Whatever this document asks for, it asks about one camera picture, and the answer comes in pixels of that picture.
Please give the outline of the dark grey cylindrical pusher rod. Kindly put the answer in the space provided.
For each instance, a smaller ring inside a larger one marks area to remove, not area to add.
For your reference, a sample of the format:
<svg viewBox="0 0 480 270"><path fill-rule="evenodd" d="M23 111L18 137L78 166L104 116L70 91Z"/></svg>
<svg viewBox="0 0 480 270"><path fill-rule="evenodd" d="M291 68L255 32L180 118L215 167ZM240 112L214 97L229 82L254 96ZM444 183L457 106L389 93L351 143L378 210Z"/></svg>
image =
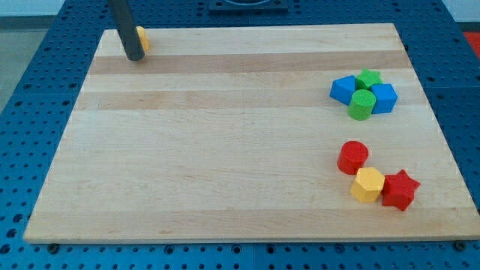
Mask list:
<svg viewBox="0 0 480 270"><path fill-rule="evenodd" d="M145 51L128 0L107 0L107 4L127 59L135 62L142 60Z"/></svg>

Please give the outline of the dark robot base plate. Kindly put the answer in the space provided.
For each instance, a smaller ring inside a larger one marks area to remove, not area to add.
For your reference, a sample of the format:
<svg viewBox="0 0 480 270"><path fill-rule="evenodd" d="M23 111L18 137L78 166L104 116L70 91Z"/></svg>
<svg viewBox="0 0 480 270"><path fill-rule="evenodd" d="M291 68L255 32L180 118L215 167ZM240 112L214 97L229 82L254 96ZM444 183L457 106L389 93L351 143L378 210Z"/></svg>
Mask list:
<svg viewBox="0 0 480 270"><path fill-rule="evenodd" d="M287 11L289 0L208 0L210 13Z"/></svg>

